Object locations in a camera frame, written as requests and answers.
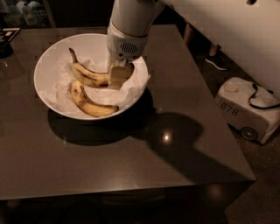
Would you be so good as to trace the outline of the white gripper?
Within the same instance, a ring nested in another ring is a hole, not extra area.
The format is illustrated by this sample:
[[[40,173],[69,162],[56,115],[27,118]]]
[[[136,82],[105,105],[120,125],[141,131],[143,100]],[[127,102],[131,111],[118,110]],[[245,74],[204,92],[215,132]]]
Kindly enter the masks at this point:
[[[147,26],[139,23],[109,22],[107,48],[110,57],[108,65],[108,87],[119,90],[134,72],[134,64],[143,54],[148,40]]]

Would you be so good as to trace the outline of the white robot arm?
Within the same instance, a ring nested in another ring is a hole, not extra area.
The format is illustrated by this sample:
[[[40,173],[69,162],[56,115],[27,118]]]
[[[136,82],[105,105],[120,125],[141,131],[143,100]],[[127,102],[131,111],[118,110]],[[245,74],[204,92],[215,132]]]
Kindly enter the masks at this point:
[[[280,98],[280,0],[115,0],[107,34],[110,57],[142,56],[152,22],[164,7]]]

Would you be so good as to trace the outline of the white robot base with wheel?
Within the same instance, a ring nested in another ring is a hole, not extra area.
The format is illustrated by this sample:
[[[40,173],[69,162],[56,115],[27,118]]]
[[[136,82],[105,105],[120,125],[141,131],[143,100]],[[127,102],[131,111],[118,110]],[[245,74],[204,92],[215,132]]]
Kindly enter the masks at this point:
[[[226,122],[250,141],[265,144],[280,125],[279,100],[254,82],[230,78],[215,101]]]

